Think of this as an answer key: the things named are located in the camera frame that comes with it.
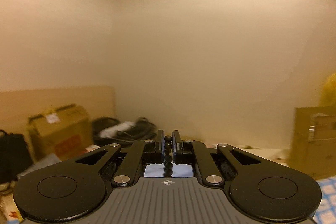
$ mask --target black beaded chain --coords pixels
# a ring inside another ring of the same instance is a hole
[[[173,174],[173,164],[171,163],[173,161],[173,157],[170,155],[170,151],[171,151],[171,136],[165,136],[165,162],[164,162],[164,174],[163,176],[165,178],[171,178],[172,174]]]

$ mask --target beige wall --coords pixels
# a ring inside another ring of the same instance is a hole
[[[113,0],[0,0],[0,90],[105,84]]]
[[[120,119],[143,115],[207,143],[288,147],[294,107],[316,105],[336,70],[336,0],[1,0],[0,10],[2,90],[110,84]]]

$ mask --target white label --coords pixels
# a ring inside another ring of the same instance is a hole
[[[57,113],[55,113],[55,112],[51,113],[49,115],[46,115],[45,117],[46,117],[48,123],[60,122],[59,117],[57,116]]]

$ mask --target cardboard box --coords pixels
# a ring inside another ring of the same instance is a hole
[[[297,108],[291,168],[315,180],[336,175],[336,107]]]
[[[89,115],[78,105],[68,105],[28,120],[36,160],[54,153],[67,160],[93,144]]]

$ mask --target black backpack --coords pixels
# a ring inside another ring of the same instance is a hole
[[[16,175],[32,164],[23,135],[0,129],[0,184],[17,180]]]

